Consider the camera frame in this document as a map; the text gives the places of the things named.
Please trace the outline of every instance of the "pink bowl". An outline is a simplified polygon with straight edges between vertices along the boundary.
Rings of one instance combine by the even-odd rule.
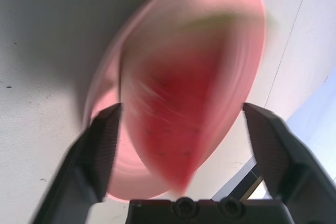
[[[222,110],[212,111],[212,136],[204,163],[216,150],[237,119],[241,104],[246,101],[256,77],[265,44],[266,22],[263,0],[182,0],[183,8],[189,8],[196,16],[207,12],[231,9],[234,12],[248,12],[264,18],[262,26],[244,28],[242,42],[223,69],[223,83],[215,96],[222,103]],[[155,12],[171,11],[167,3],[176,0],[151,0],[125,25],[109,46],[100,67],[91,83],[85,109],[85,126],[102,109],[118,102],[119,60],[123,42],[130,33]],[[137,155],[125,125],[120,126],[120,142],[116,155],[108,195],[124,201],[132,198],[152,198],[168,190],[167,185],[151,174]]]

